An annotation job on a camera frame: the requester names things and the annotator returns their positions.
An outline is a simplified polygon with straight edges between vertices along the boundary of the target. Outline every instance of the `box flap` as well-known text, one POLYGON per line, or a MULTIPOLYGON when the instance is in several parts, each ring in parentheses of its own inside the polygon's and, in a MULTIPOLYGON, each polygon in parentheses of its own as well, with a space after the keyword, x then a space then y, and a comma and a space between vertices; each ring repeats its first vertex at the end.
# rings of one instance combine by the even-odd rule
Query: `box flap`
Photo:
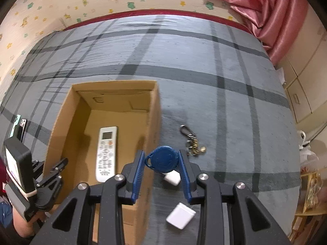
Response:
POLYGON ((115 90, 115 89, 146 89, 152 90, 157 85, 155 80, 118 80, 87 82, 72 85, 75 91, 83 90, 115 90))
POLYGON ((113 90, 78 91, 92 110, 147 113, 150 107, 151 91, 113 90))

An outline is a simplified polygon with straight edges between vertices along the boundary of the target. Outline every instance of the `blue gripper pad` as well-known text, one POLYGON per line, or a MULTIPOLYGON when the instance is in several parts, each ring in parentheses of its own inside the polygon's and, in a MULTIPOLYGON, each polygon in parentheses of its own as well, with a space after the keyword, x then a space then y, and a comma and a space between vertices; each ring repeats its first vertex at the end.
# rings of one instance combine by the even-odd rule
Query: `blue gripper pad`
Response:
POLYGON ((145 165, 144 160, 145 160, 145 154, 143 151, 134 160, 134 165, 136 165, 136 170, 133 179, 132 196, 131 196, 131 200, 133 204, 135 204, 137 198, 139 197, 141 183, 144 174, 144 165, 145 165))
POLYGON ((192 200, 190 179, 187 173, 187 168, 183 160, 183 156, 180 153, 180 151, 178 152, 178 157, 179 157, 178 168, 179 168, 180 180, 182 181, 184 197, 187 200, 187 202, 190 203, 192 200))

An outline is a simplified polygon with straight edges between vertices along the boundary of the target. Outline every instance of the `white cabinet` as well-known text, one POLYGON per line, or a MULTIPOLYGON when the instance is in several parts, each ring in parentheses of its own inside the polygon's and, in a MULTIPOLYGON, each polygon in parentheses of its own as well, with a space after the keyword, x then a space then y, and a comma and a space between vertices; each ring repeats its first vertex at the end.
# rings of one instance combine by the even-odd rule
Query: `white cabinet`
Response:
POLYGON ((315 111, 327 101, 327 41, 325 38, 298 78, 311 110, 315 111))
POLYGON ((325 29, 312 7, 309 10, 303 26, 286 54, 297 75, 304 69, 311 56, 318 47, 325 29))
POLYGON ((287 89, 294 110, 296 122, 299 123, 311 113, 311 109, 300 82, 296 79, 287 89))
POLYGON ((286 56, 284 56, 284 58, 278 63, 276 69, 279 69, 280 67, 283 67, 286 82, 283 87, 287 88, 295 80, 296 73, 286 56))

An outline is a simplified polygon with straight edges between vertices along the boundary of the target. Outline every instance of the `air conditioner remote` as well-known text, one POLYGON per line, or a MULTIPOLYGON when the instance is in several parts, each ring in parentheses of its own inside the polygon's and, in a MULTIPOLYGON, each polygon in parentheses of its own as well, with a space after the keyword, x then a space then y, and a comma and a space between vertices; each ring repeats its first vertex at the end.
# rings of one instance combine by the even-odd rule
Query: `air conditioner remote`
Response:
POLYGON ((115 176, 117 127, 100 129, 98 150, 96 154, 95 178, 105 182, 115 176))

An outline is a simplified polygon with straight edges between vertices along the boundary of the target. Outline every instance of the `key ring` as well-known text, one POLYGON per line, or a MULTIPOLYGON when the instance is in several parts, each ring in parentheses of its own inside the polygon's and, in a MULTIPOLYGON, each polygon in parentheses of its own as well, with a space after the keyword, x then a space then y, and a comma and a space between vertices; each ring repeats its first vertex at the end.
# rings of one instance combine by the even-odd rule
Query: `key ring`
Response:
POLYGON ((181 125, 179 127, 179 131, 182 135, 189 137, 191 139, 196 138, 196 135, 194 132, 192 132, 192 130, 187 126, 187 125, 181 125))

